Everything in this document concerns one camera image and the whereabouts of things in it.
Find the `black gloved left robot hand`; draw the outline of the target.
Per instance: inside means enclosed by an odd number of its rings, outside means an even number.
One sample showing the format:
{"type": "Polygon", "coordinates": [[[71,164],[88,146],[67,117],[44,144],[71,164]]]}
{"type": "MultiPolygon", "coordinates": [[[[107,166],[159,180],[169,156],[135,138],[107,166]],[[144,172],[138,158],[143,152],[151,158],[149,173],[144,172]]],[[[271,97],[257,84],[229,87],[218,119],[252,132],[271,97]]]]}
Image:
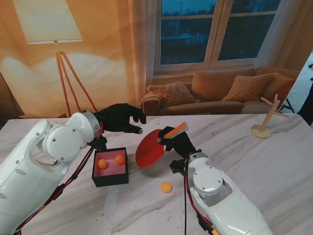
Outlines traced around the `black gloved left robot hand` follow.
{"type": "Polygon", "coordinates": [[[104,130],[110,132],[141,134],[142,128],[130,124],[130,118],[133,118],[136,123],[140,121],[146,124],[146,115],[143,111],[127,103],[111,105],[95,113],[95,116],[103,123],[104,130]]]}

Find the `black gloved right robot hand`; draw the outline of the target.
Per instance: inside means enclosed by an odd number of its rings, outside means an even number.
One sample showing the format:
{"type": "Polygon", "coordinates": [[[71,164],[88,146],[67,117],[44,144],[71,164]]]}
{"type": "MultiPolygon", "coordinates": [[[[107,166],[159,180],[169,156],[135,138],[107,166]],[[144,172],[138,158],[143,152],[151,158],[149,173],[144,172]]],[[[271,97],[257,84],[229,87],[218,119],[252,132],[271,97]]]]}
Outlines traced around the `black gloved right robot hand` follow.
{"type": "Polygon", "coordinates": [[[177,135],[173,139],[166,139],[164,137],[173,129],[174,127],[166,126],[158,134],[159,143],[165,146],[165,151],[170,151],[174,149],[184,159],[189,158],[191,154],[196,153],[196,148],[193,146],[188,135],[185,132],[177,135]]]}

